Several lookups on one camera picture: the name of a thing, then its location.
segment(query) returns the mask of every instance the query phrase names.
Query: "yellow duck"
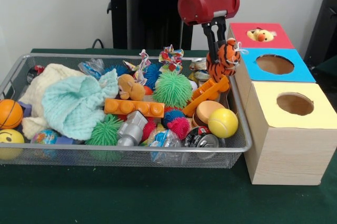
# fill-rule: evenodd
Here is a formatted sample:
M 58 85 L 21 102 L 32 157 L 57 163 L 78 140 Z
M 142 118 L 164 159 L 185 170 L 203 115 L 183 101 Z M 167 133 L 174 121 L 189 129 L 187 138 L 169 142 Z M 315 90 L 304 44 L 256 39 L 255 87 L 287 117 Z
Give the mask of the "yellow duck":
M 257 28 L 257 29 L 248 31 L 247 36 L 254 41 L 268 42 L 274 39 L 274 37 L 276 36 L 276 33 Z

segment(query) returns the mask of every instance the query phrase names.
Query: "orange tiger toy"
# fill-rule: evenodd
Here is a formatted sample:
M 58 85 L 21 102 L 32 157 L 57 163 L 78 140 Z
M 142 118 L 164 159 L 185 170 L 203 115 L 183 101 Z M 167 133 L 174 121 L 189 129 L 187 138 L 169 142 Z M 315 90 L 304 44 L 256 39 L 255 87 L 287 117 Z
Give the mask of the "orange tiger toy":
M 226 45 L 222 45 L 217 53 L 219 58 L 217 63 L 212 63 L 210 54 L 208 53 L 206 58 L 207 71 L 210 77 L 219 82 L 222 75 L 234 75 L 236 72 L 236 66 L 240 63 L 241 54 L 239 47 L 234 48 L 236 40 L 229 38 Z

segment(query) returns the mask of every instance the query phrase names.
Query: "orange plastic piece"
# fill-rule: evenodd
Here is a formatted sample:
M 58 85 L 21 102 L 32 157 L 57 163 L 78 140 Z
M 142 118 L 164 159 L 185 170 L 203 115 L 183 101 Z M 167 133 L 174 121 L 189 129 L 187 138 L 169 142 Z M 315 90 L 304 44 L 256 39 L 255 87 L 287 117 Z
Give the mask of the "orange plastic piece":
M 106 99 L 104 112 L 106 114 L 127 115 L 138 110 L 145 117 L 163 118 L 164 108 L 164 103 Z
M 199 89 L 193 92 L 192 101 L 183 109 L 183 113 L 187 117 L 192 117 L 195 109 L 201 103 L 208 100 L 215 100 L 221 92 L 225 92 L 230 88 L 228 78 L 223 75 L 221 80 L 216 83 L 213 79 L 209 79 Z

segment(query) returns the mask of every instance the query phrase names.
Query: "yellow tennis ball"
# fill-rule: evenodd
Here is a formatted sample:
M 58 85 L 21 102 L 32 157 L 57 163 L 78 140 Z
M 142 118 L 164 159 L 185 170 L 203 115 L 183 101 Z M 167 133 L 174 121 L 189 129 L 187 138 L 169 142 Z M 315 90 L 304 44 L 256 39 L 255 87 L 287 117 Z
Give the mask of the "yellow tennis ball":
M 18 131 L 5 129 L 0 131 L 0 143 L 25 143 L 25 140 Z M 18 157 L 22 152 L 19 148 L 0 148 L 0 159 L 11 160 Z
M 210 131 L 219 138 L 228 138 L 235 134 L 239 122 L 234 112 L 221 108 L 215 110 L 209 118 Z

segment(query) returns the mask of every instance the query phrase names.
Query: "yellow box top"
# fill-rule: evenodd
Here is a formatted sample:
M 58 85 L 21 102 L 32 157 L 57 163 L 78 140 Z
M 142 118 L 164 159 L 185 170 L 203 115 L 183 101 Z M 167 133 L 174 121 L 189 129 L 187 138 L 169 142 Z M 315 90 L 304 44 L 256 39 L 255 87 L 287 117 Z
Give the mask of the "yellow box top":
M 337 129 L 337 114 L 318 84 L 253 82 L 253 85 L 269 126 Z

